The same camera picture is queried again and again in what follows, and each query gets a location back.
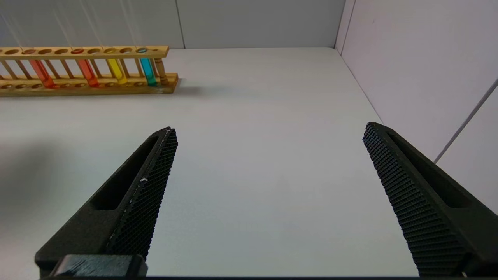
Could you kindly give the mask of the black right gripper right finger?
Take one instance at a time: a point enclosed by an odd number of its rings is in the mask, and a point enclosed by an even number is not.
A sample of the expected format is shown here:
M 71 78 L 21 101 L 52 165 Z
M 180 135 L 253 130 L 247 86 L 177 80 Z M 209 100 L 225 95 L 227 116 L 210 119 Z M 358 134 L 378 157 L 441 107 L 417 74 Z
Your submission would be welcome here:
M 497 277 L 496 213 L 391 128 L 369 122 L 363 144 L 419 276 Z

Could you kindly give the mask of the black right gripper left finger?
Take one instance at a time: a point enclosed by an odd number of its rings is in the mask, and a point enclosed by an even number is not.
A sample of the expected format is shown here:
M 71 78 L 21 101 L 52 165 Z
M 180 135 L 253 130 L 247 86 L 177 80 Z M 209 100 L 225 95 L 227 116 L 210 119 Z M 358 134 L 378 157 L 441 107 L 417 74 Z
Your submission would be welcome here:
M 147 257 L 177 148 L 175 129 L 151 134 L 36 252 L 40 276 L 69 254 Z

